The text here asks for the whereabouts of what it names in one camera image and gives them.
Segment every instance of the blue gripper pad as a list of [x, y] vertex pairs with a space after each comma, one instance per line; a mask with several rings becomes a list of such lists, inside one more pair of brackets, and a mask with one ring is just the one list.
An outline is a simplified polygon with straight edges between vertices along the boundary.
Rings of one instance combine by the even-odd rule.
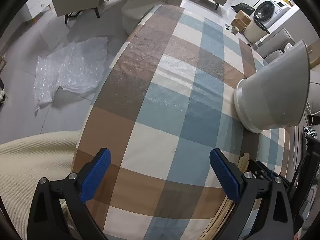
[[110, 163], [111, 153], [108, 149], [105, 149], [81, 184], [80, 199], [82, 203], [93, 198]]
[[241, 171], [238, 167], [227, 160], [224, 154], [218, 149], [210, 152], [210, 165], [213, 168], [228, 199], [239, 203], [243, 189]]

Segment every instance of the gray floor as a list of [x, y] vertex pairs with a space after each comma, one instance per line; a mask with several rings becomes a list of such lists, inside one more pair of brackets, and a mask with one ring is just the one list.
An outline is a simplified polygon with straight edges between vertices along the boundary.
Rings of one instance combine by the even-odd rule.
[[[236, 14], [230, 8], [234, 2], [228, 0], [217, 11], [208, 0], [183, 0], [181, 6], [224, 25], [230, 24]], [[78, 95], [58, 89], [53, 103], [35, 114], [33, 89], [38, 56], [48, 55], [71, 41], [107, 37], [108, 67], [127, 39], [121, 16], [124, 3], [126, 0], [105, 1], [99, 8], [100, 19], [94, 10], [86, 10], [65, 25], [63, 16], [57, 17], [49, 10], [35, 24], [20, 26], [10, 40], [5, 54], [7, 65], [0, 74], [8, 94], [0, 110], [0, 144], [40, 133], [82, 128], [94, 92]]]

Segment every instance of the table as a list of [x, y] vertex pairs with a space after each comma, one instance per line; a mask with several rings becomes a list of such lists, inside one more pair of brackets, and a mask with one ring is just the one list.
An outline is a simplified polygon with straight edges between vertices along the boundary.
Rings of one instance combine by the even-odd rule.
[[197, 240], [225, 197], [209, 164], [215, 147], [235, 163], [248, 152], [285, 175], [289, 133], [253, 134], [234, 107], [237, 83], [265, 64], [183, 8], [157, 5], [143, 18], [92, 101], [74, 157], [78, 172], [101, 147], [111, 151], [86, 203], [109, 239]]

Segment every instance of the lampshade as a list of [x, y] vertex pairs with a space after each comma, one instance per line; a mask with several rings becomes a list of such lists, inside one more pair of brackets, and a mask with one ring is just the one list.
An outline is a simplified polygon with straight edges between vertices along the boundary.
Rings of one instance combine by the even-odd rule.
[[262, 70], [238, 83], [235, 106], [249, 131], [297, 125], [303, 115], [310, 82], [307, 46], [299, 41]]

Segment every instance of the washing machine door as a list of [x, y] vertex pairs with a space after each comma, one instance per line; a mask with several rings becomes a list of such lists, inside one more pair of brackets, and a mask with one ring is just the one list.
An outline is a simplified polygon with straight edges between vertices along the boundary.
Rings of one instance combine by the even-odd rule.
[[265, 1], [255, 10], [254, 17], [257, 17], [260, 22], [265, 22], [272, 17], [274, 11], [275, 5], [270, 1]]

